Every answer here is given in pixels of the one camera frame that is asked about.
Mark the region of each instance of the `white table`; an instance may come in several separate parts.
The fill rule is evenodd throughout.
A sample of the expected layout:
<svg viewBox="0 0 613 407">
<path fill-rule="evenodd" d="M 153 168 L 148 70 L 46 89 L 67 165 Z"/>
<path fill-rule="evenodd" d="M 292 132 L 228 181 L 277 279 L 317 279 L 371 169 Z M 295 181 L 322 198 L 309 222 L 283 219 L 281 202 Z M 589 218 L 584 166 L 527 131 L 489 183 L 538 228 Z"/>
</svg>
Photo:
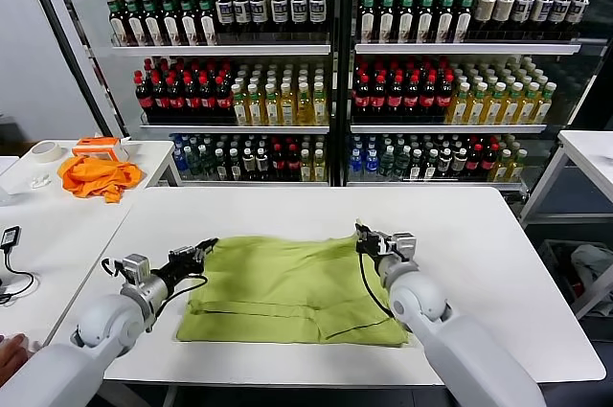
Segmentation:
<svg viewBox="0 0 613 407">
<path fill-rule="evenodd" d="M 571 160 L 587 176 L 604 196 L 613 203 L 613 131 L 561 131 L 558 139 L 560 147 L 545 169 L 533 194 L 519 220 L 524 227 L 530 225 L 538 214 L 545 197 L 554 182 Z M 580 215 L 581 217 L 598 217 L 604 221 L 607 214 Z M 542 215 L 540 218 L 552 221 L 577 221 L 577 215 Z M 589 310 L 613 289 L 613 266 L 608 268 L 585 292 L 571 305 L 577 318 L 583 317 Z"/>
<path fill-rule="evenodd" d="M 410 231 L 416 260 L 449 302 L 475 315 L 538 382 L 602 379 L 604 367 L 500 193 L 488 188 L 147 189 L 103 253 L 139 253 L 151 267 L 207 237 L 346 237 L 355 219 Z M 96 268 L 54 337 L 121 281 Z M 182 343 L 186 297 L 153 333 L 117 359 L 106 378 L 148 383 L 275 386 L 440 385 L 414 340 L 402 349 L 359 345 Z"/>
<path fill-rule="evenodd" d="M 28 152 L 0 176 L 0 186 L 13 195 L 10 203 L 0 205 L 0 229 L 19 225 L 22 230 L 11 253 L 11 266 L 30 271 L 38 279 L 29 292 L 0 305 L 0 333 L 24 332 L 41 343 L 53 334 L 136 196 L 155 185 L 165 171 L 178 176 L 171 158 L 172 142 L 127 143 L 129 160 L 145 173 L 141 183 L 126 190 L 117 204 L 106 204 L 102 197 L 76 198 L 61 187 L 57 175 L 59 165 L 72 156 L 69 150 L 76 141 L 56 142 L 64 148 L 60 159 L 40 164 Z M 44 173 L 49 174 L 51 184 L 31 189 L 32 179 Z M 20 289 L 27 280 L 8 273 L 4 255 L 0 257 L 1 288 L 8 292 Z"/>
</svg>

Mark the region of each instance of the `black cable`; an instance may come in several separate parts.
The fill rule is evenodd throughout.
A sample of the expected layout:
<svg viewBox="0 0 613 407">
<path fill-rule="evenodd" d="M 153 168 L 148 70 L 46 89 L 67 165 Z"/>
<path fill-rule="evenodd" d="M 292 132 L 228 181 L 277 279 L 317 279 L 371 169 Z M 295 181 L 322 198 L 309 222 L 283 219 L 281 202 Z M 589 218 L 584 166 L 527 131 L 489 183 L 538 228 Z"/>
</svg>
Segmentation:
<svg viewBox="0 0 613 407">
<path fill-rule="evenodd" d="M 366 286 L 366 290 L 368 290 L 368 293 L 370 294 L 371 298 L 375 301 L 375 303 L 378 305 L 378 307 L 381 308 L 381 310 L 385 314 L 387 314 L 388 317 L 393 318 L 394 314 L 392 313 L 392 311 L 390 311 L 388 308 L 386 308 L 385 306 L 381 304 L 381 302 L 377 299 L 377 297 L 375 297 L 375 294 L 373 293 L 371 288 L 368 286 L 368 282 L 366 281 L 366 275 L 364 274 L 364 260 L 362 259 L 362 254 L 358 254 L 357 256 L 360 257 L 360 273 L 362 274 L 362 281 L 364 282 L 364 285 Z"/>
<path fill-rule="evenodd" d="M 196 285 L 192 285 L 190 287 L 187 287 L 183 290 L 179 290 L 178 292 L 172 294 L 170 297 L 168 297 L 160 306 L 160 309 L 157 310 L 157 313 L 155 313 L 155 317 L 158 318 L 160 316 L 160 314 L 162 313 L 162 310 L 166 307 L 166 305 L 169 304 L 169 302 L 171 300 L 176 299 L 179 295 L 181 294 L 185 294 L 186 292 L 190 292 L 191 290 L 195 290 L 198 287 L 202 287 L 204 284 L 206 284 L 209 280 L 206 278 L 206 276 L 202 276 L 202 275 L 190 275 L 190 276 L 186 276 L 184 279 L 194 279 L 194 280 L 202 280 L 201 283 L 198 283 Z"/>
<path fill-rule="evenodd" d="M 12 299 L 15 295 L 23 294 L 32 286 L 32 284 L 34 284 L 34 275 L 32 273 L 28 273 L 27 271 L 17 271 L 11 268 L 11 265 L 9 264 L 9 252 L 4 253 L 4 266 L 6 266 L 7 270 L 9 270 L 14 275 L 28 276 L 30 278 L 30 282 L 28 283 L 28 285 L 26 285 L 24 288 L 17 292 L 0 294 L 0 305 L 8 303 L 9 300 Z"/>
</svg>

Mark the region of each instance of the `tape roll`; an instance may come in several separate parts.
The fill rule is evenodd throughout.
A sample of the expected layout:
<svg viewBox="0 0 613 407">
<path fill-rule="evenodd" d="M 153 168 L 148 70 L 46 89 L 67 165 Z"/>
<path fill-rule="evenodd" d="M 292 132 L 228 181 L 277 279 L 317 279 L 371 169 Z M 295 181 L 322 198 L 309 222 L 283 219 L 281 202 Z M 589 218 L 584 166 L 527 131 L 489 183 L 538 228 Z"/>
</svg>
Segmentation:
<svg viewBox="0 0 613 407">
<path fill-rule="evenodd" d="M 51 163 L 58 159 L 62 150 L 61 147 L 52 141 L 43 141 L 32 147 L 32 156 L 38 163 Z"/>
</svg>

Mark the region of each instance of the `human hand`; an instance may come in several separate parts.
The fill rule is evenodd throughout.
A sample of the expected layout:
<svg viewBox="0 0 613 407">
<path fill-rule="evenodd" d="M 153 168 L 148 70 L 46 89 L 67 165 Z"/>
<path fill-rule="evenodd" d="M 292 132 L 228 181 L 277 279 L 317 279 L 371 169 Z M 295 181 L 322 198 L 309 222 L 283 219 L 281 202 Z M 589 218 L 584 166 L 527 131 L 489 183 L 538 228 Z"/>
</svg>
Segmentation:
<svg viewBox="0 0 613 407">
<path fill-rule="evenodd" d="M 21 347 L 25 339 L 23 334 L 15 335 L 11 340 L 0 338 L 0 387 L 28 360 L 28 353 Z"/>
</svg>

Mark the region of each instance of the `white wall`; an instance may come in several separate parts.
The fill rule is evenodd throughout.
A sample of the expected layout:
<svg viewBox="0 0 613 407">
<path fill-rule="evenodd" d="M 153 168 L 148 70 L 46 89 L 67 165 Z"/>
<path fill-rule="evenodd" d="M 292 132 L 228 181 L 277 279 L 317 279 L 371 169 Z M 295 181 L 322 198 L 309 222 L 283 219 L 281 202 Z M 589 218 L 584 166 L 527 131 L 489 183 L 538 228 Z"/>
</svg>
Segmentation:
<svg viewBox="0 0 613 407">
<path fill-rule="evenodd" d="M 32 142 L 99 131 L 38 0 L 0 0 L 0 112 L 5 140 L 13 122 Z"/>
</svg>

